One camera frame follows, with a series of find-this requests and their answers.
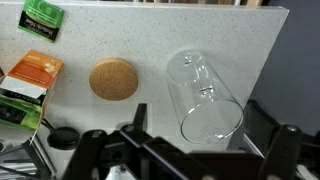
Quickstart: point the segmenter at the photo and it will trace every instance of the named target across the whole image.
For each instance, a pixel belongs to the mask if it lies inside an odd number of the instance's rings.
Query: upside-down glass
[[[210,144],[231,135],[242,107],[198,51],[181,51],[167,66],[167,82],[182,136]]]

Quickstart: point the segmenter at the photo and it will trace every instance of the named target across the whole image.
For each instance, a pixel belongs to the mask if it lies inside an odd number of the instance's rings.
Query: white speckled countertop
[[[207,146],[191,145],[179,133],[165,69],[180,49],[201,49],[242,106],[245,105],[273,43],[287,17],[283,8],[213,5],[58,2],[66,13],[54,44],[17,29],[22,1],[0,0],[0,64],[9,70],[29,49],[61,59],[46,117],[56,127],[71,126],[112,132],[132,121],[138,103],[148,103],[149,128],[182,150],[224,150],[228,139]],[[104,57],[129,60],[137,69],[139,87],[127,100],[109,102],[91,92],[88,78]],[[48,154],[63,173],[71,152],[49,148],[48,131],[39,130]]]

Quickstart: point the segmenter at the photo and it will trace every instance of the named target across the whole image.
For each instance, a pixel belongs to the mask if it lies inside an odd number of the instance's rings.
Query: round cork coaster
[[[106,58],[93,68],[90,87],[99,97],[119,101],[130,97],[138,87],[138,77],[134,67],[121,58]]]

